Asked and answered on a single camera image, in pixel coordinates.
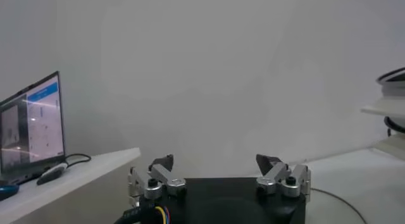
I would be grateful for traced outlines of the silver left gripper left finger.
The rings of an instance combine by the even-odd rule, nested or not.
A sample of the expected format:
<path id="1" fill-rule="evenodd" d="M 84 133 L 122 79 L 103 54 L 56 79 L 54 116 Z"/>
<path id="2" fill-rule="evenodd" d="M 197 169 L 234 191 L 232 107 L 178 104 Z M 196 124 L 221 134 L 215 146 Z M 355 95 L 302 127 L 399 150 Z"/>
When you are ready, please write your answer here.
<path id="1" fill-rule="evenodd" d="M 142 201 L 158 201 L 164 195 L 184 197 L 187 182 L 172 173 L 173 165 L 174 155 L 168 154 L 154 159 L 146 171 L 131 167 L 127 177 L 129 204 L 137 207 Z"/>

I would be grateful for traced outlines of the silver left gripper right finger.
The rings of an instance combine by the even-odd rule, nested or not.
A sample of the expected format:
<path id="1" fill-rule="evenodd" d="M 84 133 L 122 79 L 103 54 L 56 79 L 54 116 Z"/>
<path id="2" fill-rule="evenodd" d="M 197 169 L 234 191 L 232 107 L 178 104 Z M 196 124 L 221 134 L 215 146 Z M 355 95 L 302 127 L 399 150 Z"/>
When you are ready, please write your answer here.
<path id="1" fill-rule="evenodd" d="M 311 170 L 306 165 L 291 168 L 274 156 L 256 155 L 261 176 L 256 179 L 258 194 L 270 196 L 281 193 L 284 197 L 297 198 L 301 195 L 306 202 L 311 199 Z"/>

